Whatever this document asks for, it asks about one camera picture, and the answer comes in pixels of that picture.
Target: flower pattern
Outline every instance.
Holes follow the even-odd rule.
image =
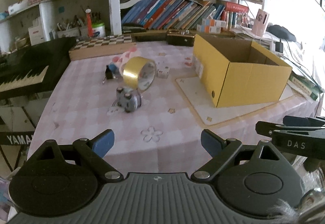
[[[150,126],[147,130],[141,131],[141,135],[144,136],[143,141],[150,142],[153,140],[154,142],[159,142],[160,136],[163,134],[161,130],[155,130],[153,126]]]

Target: yellow cardboard box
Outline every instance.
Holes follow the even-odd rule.
[[[197,34],[193,55],[217,108],[278,101],[292,68],[256,42]]]

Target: checkerboard pattern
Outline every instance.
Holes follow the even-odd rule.
[[[105,38],[93,38],[88,41],[80,41],[72,50],[79,50],[84,48],[91,48],[94,46],[104,46],[112,44],[122,44],[122,43],[131,43],[131,35],[121,35],[121,36],[108,36]]]
[[[165,42],[138,43],[137,48],[141,56],[170,67],[167,79],[155,78],[143,93],[143,105],[133,113],[108,114],[116,99],[116,88],[123,85],[122,80],[102,84],[106,65],[114,56],[73,61],[45,107],[29,157],[47,139],[71,144],[81,137],[92,139],[110,128],[115,133],[115,144],[104,159],[124,175],[128,172],[191,174],[210,160],[200,144],[205,127],[197,122],[174,82],[176,78],[194,74],[185,64],[192,57],[193,48]],[[244,144],[257,144],[264,138],[255,132],[257,121],[281,123],[285,115],[313,116],[317,104],[295,94],[209,129],[224,139],[234,137]]]

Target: green lid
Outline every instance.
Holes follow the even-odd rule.
[[[97,24],[92,24],[91,25],[93,28],[98,28],[98,27],[102,27],[102,26],[105,26],[105,23],[97,23]]]

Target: chessboard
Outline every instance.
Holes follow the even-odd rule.
[[[69,51],[71,61],[122,54],[135,45],[131,35],[108,36],[79,41]]]

